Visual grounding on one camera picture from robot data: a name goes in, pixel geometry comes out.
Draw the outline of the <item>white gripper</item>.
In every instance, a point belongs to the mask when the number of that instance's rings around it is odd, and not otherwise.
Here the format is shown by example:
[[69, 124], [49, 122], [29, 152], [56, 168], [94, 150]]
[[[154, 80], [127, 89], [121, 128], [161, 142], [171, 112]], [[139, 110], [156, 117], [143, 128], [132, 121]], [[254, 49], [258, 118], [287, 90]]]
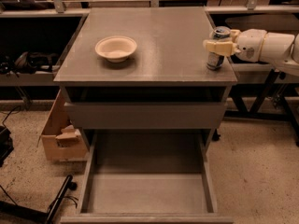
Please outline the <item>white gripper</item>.
[[203, 47], [206, 51], [218, 54], [220, 56], [229, 57], [235, 55], [238, 59], [245, 62], [256, 63], [262, 44], [267, 32], [259, 29], [248, 29], [241, 32], [238, 29], [232, 29], [231, 40], [205, 40]]

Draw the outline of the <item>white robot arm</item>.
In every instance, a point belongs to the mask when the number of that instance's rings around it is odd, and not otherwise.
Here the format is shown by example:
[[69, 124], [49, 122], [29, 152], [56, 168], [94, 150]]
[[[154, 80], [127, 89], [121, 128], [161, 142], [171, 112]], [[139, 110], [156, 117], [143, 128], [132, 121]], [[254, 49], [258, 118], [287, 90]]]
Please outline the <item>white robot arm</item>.
[[220, 26], [203, 41], [203, 47], [214, 56], [235, 55], [244, 62], [270, 63], [281, 72], [299, 76], [299, 37], [296, 35]]

